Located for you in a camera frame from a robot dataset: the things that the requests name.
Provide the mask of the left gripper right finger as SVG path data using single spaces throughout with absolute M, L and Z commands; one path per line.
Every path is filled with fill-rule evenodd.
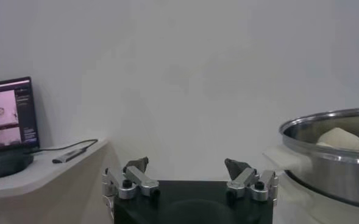
M 247 194 L 255 201 L 277 201 L 278 176 L 273 170 L 259 174 L 248 163 L 229 158 L 224 164 L 230 175 L 226 190 L 228 201 L 237 201 Z

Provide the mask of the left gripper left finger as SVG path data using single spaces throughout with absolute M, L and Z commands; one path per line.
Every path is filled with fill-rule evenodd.
M 145 174 L 148 164 L 148 157 L 144 157 L 129 161 L 122 169 L 106 168 L 102 174 L 103 196 L 121 200 L 131 200 L 137 193 L 151 199 L 159 197 L 160 183 Z

